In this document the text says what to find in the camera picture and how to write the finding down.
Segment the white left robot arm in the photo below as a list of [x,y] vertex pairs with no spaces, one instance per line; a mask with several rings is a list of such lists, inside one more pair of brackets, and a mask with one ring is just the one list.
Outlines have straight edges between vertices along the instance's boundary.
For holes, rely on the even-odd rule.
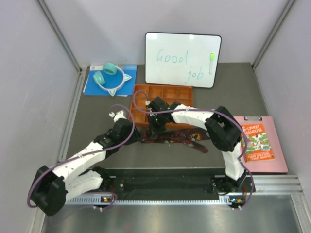
[[137,142],[135,124],[125,118],[115,120],[111,129],[95,137],[83,150],[55,166],[42,166],[36,172],[27,204],[38,207],[47,216],[58,213],[71,199],[91,190],[106,192],[110,180],[96,163],[116,153],[123,145]]

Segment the red patterned necktie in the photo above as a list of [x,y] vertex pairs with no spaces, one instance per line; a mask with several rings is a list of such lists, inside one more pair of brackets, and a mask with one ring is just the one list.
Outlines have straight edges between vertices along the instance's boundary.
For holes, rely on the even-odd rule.
[[202,153],[208,153],[208,148],[197,141],[210,140],[207,131],[201,128],[182,129],[177,131],[166,131],[162,133],[152,133],[141,131],[142,143],[182,143]]

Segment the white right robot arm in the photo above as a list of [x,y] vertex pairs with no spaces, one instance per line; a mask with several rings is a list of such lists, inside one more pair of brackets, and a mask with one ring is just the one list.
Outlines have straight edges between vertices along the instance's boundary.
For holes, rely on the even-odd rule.
[[240,191],[244,185],[245,168],[239,160],[241,149],[241,126],[225,107],[216,110],[199,110],[194,107],[174,102],[167,104],[160,97],[146,101],[149,110],[148,121],[152,133],[165,131],[168,123],[188,124],[207,132],[213,145],[222,152],[225,162],[227,187],[232,192]]

